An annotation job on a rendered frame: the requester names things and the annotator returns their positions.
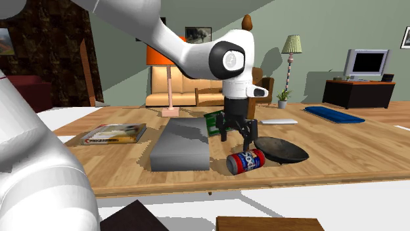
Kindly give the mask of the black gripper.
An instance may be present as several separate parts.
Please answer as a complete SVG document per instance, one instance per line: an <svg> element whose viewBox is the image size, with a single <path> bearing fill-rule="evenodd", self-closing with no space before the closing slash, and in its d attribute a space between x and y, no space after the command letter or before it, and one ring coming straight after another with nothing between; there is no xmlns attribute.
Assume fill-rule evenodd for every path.
<svg viewBox="0 0 410 231"><path fill-rule="evenodd" d="M243 151L249 149L249 145L258 137L258 121L256 119L246 119L247 113L247 98L224 98L224 110L216 116L216 127L220 133L222 142L227 140L226 122L238 122L239 133L244 139Z"/></svg>

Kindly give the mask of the white remote control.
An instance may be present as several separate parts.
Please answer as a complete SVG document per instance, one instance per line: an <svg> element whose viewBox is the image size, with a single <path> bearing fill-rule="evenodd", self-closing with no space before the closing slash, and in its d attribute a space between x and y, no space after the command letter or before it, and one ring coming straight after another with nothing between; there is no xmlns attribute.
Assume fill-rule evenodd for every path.
<svg viewBox="0 0 410 231"><path fill-rule="evenodd" d="M264 125L294 125L298 123L294 119L264 119L260 122Z"/></svg>

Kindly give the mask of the wooden chair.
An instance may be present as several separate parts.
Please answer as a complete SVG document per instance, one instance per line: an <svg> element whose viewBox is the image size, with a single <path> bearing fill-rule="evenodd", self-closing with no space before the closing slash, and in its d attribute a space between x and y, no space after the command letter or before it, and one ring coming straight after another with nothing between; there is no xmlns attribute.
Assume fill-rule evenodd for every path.
<svg viewBox="0 0 410 231"><path fill-rule="evenodd" d="M195 91L196 106L222 106L224 96L222 88L198 89Z"/></svg>

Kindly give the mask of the potted plant in grey pot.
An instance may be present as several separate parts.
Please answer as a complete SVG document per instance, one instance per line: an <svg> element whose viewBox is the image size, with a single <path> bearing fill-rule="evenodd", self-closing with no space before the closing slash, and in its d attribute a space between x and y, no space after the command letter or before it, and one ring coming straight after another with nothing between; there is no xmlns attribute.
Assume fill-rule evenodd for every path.
<svg viewBox="0 0 410 231"><path fill-rule="evenodd" d="M286 104L287 104L287 99L290 97L290 93L292 91L286 91L283 89L281 92L278 92L277 98L278 98L278 108L279 109L285 109Z"/></svg>

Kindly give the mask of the grey box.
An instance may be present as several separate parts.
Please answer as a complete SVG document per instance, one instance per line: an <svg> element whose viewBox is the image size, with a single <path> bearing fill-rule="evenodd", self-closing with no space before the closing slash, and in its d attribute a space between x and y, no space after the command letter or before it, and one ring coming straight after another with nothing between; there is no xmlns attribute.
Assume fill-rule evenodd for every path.
<svg viewBox="0 0 410 231"><path fill-rule="evenodd" d="M168 121L152 152L152 171L207 171L210 149L203 117L175 117Z"/></svg>

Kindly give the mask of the blue cushion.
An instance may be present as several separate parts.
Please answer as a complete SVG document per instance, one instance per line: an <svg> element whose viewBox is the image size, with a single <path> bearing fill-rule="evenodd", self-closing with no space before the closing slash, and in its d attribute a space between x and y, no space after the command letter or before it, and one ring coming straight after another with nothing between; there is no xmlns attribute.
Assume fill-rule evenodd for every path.
<svg viewBox="0 0 410 231"><path fill-rule="evenodd" d="M325 108L323 106L308 106L304 111L317 115L335 123L363 123L364 119L353 115L345 114L336 110Z"/></svg>

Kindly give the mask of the brown wooden furniture top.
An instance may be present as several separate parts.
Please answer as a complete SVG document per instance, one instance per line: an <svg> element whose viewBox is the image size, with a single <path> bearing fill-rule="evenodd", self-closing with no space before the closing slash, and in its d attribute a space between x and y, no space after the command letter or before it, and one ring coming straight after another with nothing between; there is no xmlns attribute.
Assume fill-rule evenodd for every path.
<svg viewBox="0 0 410 231"><path fill-rule="evenodd" d="M216 231L325 231L317 219L217 217Z"/></svg>

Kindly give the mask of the floor lamp with green shade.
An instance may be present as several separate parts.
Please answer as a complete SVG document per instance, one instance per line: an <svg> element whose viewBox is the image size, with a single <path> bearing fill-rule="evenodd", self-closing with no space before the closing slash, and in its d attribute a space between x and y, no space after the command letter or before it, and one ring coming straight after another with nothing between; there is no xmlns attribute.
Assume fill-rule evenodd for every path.
<svg viewBox="0 0 410 231"><path fill-rule="evenodd" d="M293 55L302 53L302 43L300 40L300 35L289 35L284 43L281 53L288 55L288 59L287 59L288 69L286 73L286 85L285 85L285 92L287 92L288 83L290 81L291 65L294 61Z"/></svg>

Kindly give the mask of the wooden table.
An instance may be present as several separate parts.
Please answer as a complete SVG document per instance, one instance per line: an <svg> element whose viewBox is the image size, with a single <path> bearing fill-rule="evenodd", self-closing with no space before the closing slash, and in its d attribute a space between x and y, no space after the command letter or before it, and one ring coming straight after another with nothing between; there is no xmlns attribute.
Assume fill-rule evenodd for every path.
<svg viewBox="0 0 410 231"><path fill-rule="evenodd" d="M241 151L242 137L231 131L225 142L216 136L209 139L208 171L154 172L149 155L168 122L159 108L98 108L56 129L55 134L72 137L69 148L83 165L98 198L410 179L410 131L372 119L358 124L332 123L307 113L301 104L283 109L258 105L255 116L260 121L294 119L295 125L261 124L259 134L287 140L305 150L309 158L283 165L268 161L234 176L225 161L229 154ZM80 135L107 123L145 123L147 129L136 144L77 144Z"/></svg>

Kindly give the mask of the brown pear-shaped ornament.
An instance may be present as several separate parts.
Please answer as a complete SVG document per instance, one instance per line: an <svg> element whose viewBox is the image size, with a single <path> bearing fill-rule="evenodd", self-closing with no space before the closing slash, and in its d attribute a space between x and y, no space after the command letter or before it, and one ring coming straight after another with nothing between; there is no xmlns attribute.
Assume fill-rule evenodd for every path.
<svg viewBox="0 0 410 231"><path fill-rule="evenodd" d="M242 22L241 22L241 28L246 31L251 31L253 28L252 24L252 19L249 14L244 15Z"/></svg>

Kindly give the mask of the floor lamp with orange shade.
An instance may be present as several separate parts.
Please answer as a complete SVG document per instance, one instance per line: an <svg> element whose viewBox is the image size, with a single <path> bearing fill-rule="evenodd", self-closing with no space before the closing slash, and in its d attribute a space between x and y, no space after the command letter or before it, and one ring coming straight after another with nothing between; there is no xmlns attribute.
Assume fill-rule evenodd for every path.
<svg viewBox="0 0 410 231"><path fill-rule="evenodd" d="M179 107L186 103L183 98L184 76L175 64L165 56L147 47L146 64L150 66L151 93L146 97L146 106L163 106L162 117L179 116Z"/></svg>

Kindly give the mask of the black stand with monitor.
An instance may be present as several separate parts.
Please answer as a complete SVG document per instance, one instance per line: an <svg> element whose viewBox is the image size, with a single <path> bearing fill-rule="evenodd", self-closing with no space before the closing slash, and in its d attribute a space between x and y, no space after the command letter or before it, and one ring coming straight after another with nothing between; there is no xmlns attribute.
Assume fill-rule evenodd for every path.
<svg viewBox="0 0 410 231"><path fill-rule="evenodd" d="M327 80L322 102L345 109L387 108L395 83L367 81L360 77L384 75L389 58L388 49L350 49L343 73L346 80Z"/></svg>

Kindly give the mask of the book with yellow cover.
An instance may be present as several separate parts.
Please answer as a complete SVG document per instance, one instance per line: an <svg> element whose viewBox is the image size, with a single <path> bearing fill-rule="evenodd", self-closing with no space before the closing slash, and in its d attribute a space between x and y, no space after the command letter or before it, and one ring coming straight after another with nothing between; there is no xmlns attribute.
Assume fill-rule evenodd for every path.
<svg viewBox="0 0 410 231"><path fill-rule="evenodd" d="M145 123L104 124L80 138L81 145L136 143L145 132Z"/></svg>

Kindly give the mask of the dark framed wall picture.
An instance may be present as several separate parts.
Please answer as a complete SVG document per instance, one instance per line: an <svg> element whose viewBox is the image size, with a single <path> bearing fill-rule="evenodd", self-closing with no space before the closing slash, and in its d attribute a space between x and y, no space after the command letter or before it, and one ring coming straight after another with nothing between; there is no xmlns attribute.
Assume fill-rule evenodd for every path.
<svg viewBox="0 0 410 231"><path fill-rule="evenodd" d="M186 42L192 44L207 43L212 40L211 27L186 27L185 28Z"/></svg>

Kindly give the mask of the white framed wall picture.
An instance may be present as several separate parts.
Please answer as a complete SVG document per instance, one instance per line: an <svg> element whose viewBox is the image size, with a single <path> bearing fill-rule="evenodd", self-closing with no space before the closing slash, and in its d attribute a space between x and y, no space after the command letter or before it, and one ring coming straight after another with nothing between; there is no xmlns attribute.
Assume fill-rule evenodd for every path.
<svg viewBox="0 0 410 231"><path fill-rule="evenodd" d="M410 26L406 27L400 49L410 49Z"/></svg>

